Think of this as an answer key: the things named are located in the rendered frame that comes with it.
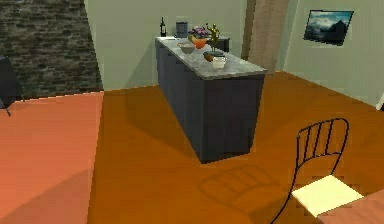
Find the dark grey kitchen island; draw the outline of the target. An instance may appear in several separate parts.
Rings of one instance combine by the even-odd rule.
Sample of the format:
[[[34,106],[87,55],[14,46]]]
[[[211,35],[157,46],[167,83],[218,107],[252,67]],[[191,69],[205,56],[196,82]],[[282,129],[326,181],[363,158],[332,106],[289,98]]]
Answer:
[[[155,39],[158,83],[202,163],[250,152],[266,70],[231,54],[216,69],[181,39]]]

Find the purple flower plant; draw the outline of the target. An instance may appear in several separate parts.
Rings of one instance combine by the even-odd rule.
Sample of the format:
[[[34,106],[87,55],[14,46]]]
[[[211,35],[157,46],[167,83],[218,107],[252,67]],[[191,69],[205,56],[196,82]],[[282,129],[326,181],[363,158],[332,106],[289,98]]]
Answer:
[[[209,33],[204,27],[192,28],[189,32],[189,35],[192,35],[196,39],[204,39],[209,36]]]

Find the framed mountain picture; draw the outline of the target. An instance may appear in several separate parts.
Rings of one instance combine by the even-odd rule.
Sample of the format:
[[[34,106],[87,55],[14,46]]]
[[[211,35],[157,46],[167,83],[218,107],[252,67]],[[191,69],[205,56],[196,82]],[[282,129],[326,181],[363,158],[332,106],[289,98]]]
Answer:
[[[342,46],[353,14],[353,11],[311,10],[303,39]]]

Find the grey bowl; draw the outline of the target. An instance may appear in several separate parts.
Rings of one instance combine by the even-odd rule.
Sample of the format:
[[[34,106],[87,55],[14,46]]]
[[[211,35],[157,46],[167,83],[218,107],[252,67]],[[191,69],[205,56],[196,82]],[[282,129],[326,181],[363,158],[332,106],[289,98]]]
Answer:
[[[178,46],[184,54],[191,54],[195,50],[195,46],[191,43],[178,43]]]

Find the pink wooden table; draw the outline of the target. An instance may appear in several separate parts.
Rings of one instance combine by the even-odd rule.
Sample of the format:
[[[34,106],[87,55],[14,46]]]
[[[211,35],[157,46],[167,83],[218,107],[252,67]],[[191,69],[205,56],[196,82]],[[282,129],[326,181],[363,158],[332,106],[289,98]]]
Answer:
[[[384,189],[318,216],[322,224],[384,224]]]

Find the dark low cabinet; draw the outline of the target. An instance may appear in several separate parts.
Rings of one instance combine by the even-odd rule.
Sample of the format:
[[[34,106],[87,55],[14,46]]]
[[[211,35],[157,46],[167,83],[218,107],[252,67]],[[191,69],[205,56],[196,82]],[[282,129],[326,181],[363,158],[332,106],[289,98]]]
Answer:
[[[219,49],[224,52],[229,52],[230,39],[227,37],[220,37],[216,43],[213,43],[211,39],[207,40],[207,44],[210,46],[214,46],[216,49]]]

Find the beige curtain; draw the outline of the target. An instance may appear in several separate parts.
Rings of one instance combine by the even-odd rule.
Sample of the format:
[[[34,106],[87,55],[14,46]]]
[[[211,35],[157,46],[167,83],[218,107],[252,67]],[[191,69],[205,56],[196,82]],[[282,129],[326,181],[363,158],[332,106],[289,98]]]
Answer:
[[[276,70],[289,0],[247,0],[241,58]]]

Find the orange bowl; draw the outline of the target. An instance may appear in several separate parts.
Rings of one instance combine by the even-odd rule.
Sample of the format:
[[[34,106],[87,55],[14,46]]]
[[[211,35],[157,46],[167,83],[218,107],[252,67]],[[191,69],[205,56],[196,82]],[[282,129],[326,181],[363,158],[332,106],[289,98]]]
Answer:
[[[197,49],[202,49],[206,45],[206,38],[197,39],[195,37],[192,38],[192,43],[195,45]]]

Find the gold figurine statue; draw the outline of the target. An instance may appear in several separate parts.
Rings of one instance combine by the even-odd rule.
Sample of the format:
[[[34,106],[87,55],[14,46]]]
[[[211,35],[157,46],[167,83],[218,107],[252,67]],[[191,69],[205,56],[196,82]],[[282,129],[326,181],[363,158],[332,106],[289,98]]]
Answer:
[[[217,41],[220,37],[220,31],[217,29],[216,24],[213,24],[212,26],[209,26],[209,24],[206,24],[206,29],[210,32],[211,42],[212,42],[211,48],[212,48],[212,51],[215,52]]]

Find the grey canister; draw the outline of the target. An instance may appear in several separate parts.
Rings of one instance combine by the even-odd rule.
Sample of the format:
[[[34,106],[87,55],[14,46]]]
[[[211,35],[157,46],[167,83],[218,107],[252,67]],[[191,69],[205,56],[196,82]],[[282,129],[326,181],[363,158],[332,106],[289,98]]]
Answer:
[[[186,38],[188,35],[188,23],[187,22],[177,22],[176,23],[176,37],[177,38]]]

